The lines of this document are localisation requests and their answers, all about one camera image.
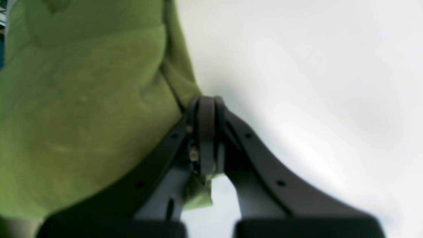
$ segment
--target dark gray bracket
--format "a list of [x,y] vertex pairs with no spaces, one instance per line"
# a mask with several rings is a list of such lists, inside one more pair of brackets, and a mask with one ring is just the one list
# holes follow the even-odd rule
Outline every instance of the dark gray bracket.
[[50,216],[38,238],[118,237],[114,234],[119,232],[133,234],[127,237],[185,237],[179,217],[189,179],[222,172],[238,193],[242,220],[235,237],[384,237],[374,217],[285,167],[221,97],[201,97],[192,100],[180,122],[136,168],[102,192]]

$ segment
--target small screw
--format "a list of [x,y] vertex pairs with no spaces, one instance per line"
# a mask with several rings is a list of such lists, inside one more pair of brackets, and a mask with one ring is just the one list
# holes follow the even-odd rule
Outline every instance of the small screw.
[[191,148],[190,160],[191,160],[191,162],[197,162],[198,161],[198,150],[197,150],[197,147],[195,147],[195,146],[193,146]]

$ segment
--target green sweater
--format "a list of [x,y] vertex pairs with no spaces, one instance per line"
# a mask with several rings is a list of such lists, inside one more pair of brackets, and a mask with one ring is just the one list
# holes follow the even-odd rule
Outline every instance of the green sweater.
[[[0,215],[45,218],[117,181],[197,87],[174,0],[19,0],[0,73]],[[211,204],[193,180],[186,209]]]

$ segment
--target white wall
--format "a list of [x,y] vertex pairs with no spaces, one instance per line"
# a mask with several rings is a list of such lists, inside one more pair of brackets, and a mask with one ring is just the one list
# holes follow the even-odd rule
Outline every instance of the white wall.
[[[388,238],[423,237],[422,1],[178,2],[205,94],[276,156],[292,154],[283,163],[298,175],[377,216]],[[199,214],[184,214],[192,229],[207,223]],[[229,237],[212,224],[193,237]]]

